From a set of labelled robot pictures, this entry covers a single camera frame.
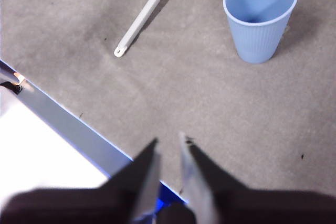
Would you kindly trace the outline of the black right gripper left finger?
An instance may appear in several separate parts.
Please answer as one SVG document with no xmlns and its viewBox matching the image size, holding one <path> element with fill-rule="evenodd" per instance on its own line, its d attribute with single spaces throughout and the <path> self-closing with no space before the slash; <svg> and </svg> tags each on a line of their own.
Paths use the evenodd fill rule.
<svg viewBox="0 0 336 224">
<path fill-rule="evenodd" d="M 142 223 L 152 219 L 160 191 L 161 155 L 154 138 L 97 188 L 38 188 L 13 196 L 1 223 Z"/>
</svg>

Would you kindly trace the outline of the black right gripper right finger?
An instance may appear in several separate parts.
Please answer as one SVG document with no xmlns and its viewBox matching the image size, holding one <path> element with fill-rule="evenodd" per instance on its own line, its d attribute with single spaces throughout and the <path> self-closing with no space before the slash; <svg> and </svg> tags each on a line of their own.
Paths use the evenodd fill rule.
<svg viewBox="0 0 336 224">
<path fill-rule="evenodd" d="M 179 140 L 183 196 L 197 223 L 335 223 L 335 197 L 250 188 L 184 132 Z"/>
</svg>

